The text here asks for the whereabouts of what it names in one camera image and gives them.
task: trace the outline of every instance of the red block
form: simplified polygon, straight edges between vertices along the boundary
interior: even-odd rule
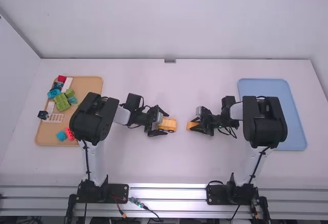
[[[68,138],[70,141],[75,140],[75,138],[74,138],[74,133],[70,130],[69,127],[66,127],[65,131],[66,131],[66,134],[67,134],[67,138]]]
[[[58,81],[59,81],[59,82],[63,82],[63,83],[65,83],[66,78],[67,78],[66,76],[59,75],[59,76],[58,76]]]

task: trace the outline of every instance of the building block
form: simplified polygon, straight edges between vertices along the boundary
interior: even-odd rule
[[[50,92],[48,92],[48,98],[54,98],[55,96],[60,94],[60,90],[54,89]]]
[[[53,91],[55,89],[59,89],[61,91],[63,86],[64,86],[64,83],[62,83],[62,82],[54,82],[50,91]]]
[[[59,82],[63,82],[64,83],[66,81],[66,78],[67,78],[66,76],[59,75],[57,79],[58,79]]]
[[[53,100],[55,101],[57,110],[59,111],[65,111],[71,107],[64,93],[55,96]]]
[[[70,102],[71,104],[77,104],[77,99],[76,99],[76,97],[69,97],[68,98],[68,102]]]
[[[48,114],[46,120],[42,120],[44,123],[61,123],[65,118],[64,114]]]
[[[73,77],[66,77],[66,81],[64,83],[63,88],[61,89],[61,92],[65,93],[66,90],[71,87],[72,82],[73,82]]]
[[[66,90],[65,94],[66,94],[66,97],[72,97],[72,96],[74,96],[75,92],[73,89],[70,88],[70,89]]]
[[[68,139],[69,139],[70,141],[75,140],[75,138],[74,138],[74,133],[70,130],[69,127],[66,127],[66,128],[65,128],[65,132],[66,132],[66,134],[67,134],[67,136],[68,136]]]
[[[42,120],[46,120],[47,119],[47,115],[48,115],[48,112],[45,111],[45,110],[40,110],[37,117],[42,119]]]
[[[66,135],[66,133],[64,133],[63,131],[60,131],[59,133],[57,133],[56,137],[57,137],[60,141],[64,141],[65,139],[67,139],[67,135]]]
[[[54,101],[49,101],[47,105],[47,112],[51,114],[53,112],[53,108],[55,108],[55,102]]]

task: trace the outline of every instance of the yellow toy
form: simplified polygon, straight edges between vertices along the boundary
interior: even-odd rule
[[[157,130],[159,131],[168,131],[169,133],[174,133],[176,131],[178,122],[176,119],[172,118],[163,118],[162,122],[158,124]]]
[[[190,121],[187,123],[187,130],[190,130],[192,127],[198,125],[199,123],[194,122],[194,121]]]

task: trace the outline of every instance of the white wall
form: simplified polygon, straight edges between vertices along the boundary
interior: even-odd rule
[[[1,163],[30,90],[40,58],[1,15],[0,17]]]
[[[328,95],[328,0],[0,0],[43,57],[310,58]]]

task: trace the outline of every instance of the orange toy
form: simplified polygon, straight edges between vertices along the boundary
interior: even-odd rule
[[[174,133],[176,131],[178,122],[176,121],[176,119],[172,119],[172,118],[163,118],[162,122],[160,124],[158,124],[157,129],[159,131],[168,131],[169,133]]]

